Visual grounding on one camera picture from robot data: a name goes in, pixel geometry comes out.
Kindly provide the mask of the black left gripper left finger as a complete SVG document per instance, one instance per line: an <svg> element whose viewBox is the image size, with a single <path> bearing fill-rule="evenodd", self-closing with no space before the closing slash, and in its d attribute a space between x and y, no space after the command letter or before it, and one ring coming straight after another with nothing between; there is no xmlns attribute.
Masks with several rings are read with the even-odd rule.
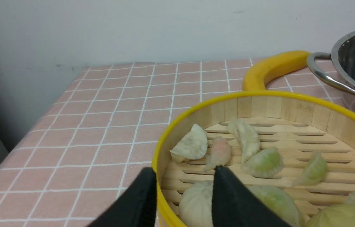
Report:
<svg viewBox="0 0 355 227"><path fill-rule="evenodd" d="M156 224L156 174L144 167L124 193L89 227L154 227Z"/></svg>

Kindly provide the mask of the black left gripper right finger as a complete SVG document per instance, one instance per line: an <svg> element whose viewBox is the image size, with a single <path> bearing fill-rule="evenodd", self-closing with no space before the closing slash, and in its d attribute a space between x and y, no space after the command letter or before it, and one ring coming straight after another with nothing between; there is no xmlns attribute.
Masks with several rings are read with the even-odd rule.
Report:
<svg viewBox="0 0 355 227"><path fill-rule="evenodd" d="M289 227L225 166L215 168L212 193L215 227Z"/></svg>

